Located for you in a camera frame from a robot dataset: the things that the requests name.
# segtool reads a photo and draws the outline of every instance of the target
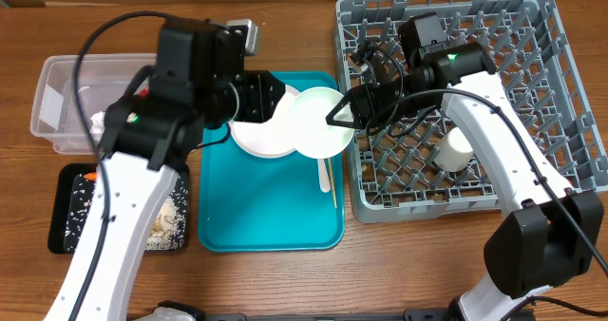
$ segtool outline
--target wooden stick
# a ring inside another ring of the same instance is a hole
[[[327,162],[330,165],[330,183],[332,184],[332,194],[333,194],[333,208],[338,209],[338,201],[335,198],[335,184],[333,183],[333,168],[332,168],[332,158],[328,158]]]

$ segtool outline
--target dish rack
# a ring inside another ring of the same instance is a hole
[[[359,43],[381,43],[403,66],[397,29],[427,12],[437,13],[455,45],[476,41],[485,48],[533,140],[576,191],[607,189],[608,159],[555,0],[339,0],[335,42],[342,93],[361,84],[350,60]],[[393,77],[395,68],[390,62],[386,67]],[[399,139],[387,130],[375,137],[357,131],[347,154],[355,217],[383,222],[498,208],[475,158],[457,173],[433,163],[439,140],[453,126],[435,111]]]

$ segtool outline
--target white paper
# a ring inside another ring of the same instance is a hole
[[[64,104],[64,96],[59,94],[53,87],[45,86],[45,94],[42,97],[40,107],[40,120],[49,124],[57,130],[61,118],[61,107]]]
[[[93,140],[97,142],[102,138],[102,135],[104,133],[104,116],[105,112],[103,111],[97,112],[91,116],[91,121],[93,122],[93,125],[91,126],[89,132],[91,133],[91,136],[93,136]]]

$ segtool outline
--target white plate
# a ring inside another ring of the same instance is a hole
[[[295,150],[312,159],[328,159],[349,145],[354,130],[327,125],[325,121],[340,99],[342,94],[328,87],[309,88],[297,96],[289,115],[289,135]],[[342,108],[334,118],[352,122],[350,106]]]
[[[263,159],[275,159],[294,152],[286,128],[286,118],[299,91],[285,85],[285,94],[273,117],[265,123],[230,122],[232,138],[245,152]]]

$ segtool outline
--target white cylinder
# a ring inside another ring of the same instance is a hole
[[[449,172],[465,169],[473,156],[471,144],[458,127],[454,127],[441,138],[439,148],[441,151],[435,158],[435,164]]]

